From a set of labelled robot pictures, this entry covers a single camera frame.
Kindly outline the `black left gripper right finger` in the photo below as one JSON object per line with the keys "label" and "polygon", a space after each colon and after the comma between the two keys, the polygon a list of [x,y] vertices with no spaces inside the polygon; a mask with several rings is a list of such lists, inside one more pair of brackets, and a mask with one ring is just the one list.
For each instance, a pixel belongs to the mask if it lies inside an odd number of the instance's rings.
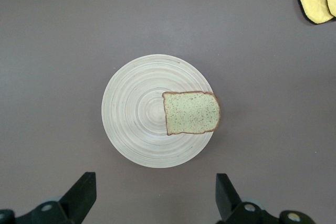
{"label": "black left gripper right finger", "polygon": [[243,201],[227,174],[216,175],[216,205],[221,216],[218,223],[315,223],[303,212],[284,210],[278,217],[252,201]]}

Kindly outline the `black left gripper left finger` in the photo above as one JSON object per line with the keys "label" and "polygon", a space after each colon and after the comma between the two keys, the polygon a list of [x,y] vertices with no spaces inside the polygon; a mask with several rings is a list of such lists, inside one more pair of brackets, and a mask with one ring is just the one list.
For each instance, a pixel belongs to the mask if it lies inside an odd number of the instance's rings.
{"label": "black left gripper left finger", "polygon": [[58,200],[46,201],[19,217],[2,209],[1,223],[82,223],[96,199],[96,174],[85,172]]}

